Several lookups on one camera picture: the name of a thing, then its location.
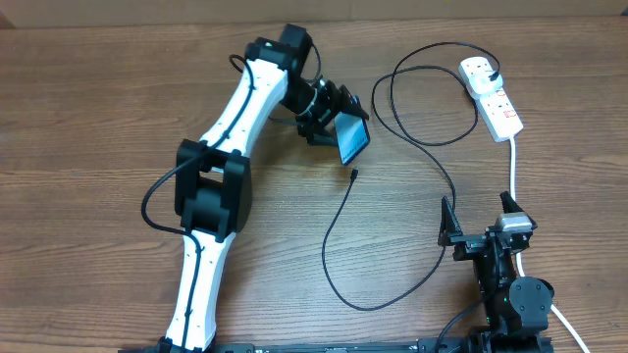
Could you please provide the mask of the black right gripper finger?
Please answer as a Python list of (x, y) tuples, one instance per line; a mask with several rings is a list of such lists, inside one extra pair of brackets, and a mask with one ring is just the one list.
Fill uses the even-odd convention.
[(442, 198), (441, 207), (441, 227), (438, 244), (440, 246), (451, 246), (460, 241), (463, 232), (453, 208), (445, 196)]
[(508, 191), (502, 192), (499, 197), (505, 214), (521, 213), (523, 211)]

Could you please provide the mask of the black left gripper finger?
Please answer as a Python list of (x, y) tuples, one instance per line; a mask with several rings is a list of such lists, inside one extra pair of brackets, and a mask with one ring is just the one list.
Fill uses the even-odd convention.
[(338, 140), (324, 128), (309, 129), (306, 132), (306, 141), (310, 146), (338, 146)]
[(340, 111), (342, 113), (368, 120), (368, 113), (362, 108), (359, 98), (352, 95), (345, 85), (339, 88), (340, 91)]

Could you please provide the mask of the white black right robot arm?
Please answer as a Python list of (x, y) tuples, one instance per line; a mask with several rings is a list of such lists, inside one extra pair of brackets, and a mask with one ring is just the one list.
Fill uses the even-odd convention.
[[(549, 282), (517, 274), (512, 257), (529, 247), (536, 222), (514, 201), (509, 192), (499, 195), (503, 212), (482, 234), (465, 235), (453, 208), (442, 199), (438, 243), (453, 248), (455, 261), (471, 261), (479, 283), (480, 299), (464, 309), (443, 328), (436, 352), (531, 352), (549, 353), (551, 340), (542, 332), (554, 296)], [(482, 306), (487, 325), (469, 330), (467, 336), (447, 342), (450, 328)]]

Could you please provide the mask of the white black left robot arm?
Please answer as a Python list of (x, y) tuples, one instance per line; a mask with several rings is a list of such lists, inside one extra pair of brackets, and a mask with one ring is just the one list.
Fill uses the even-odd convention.
[(174, 316), (156, 351), (208, 352), (213, 345), (227, 253), (252, 205), (250, 156), (278, 106), (294, 114), (308, 144), (337, 148), (343, 165), (369, 144), (368, 114), (358, 97), (343, 85), (302, 77), (313, 46), (297, 25), (286, 25), (278, 40), (249, 43), (240, 58), (240, 81), (220, 118), (199, 140), (180, 144), (166, 176), (175, 181), (183, 270)]

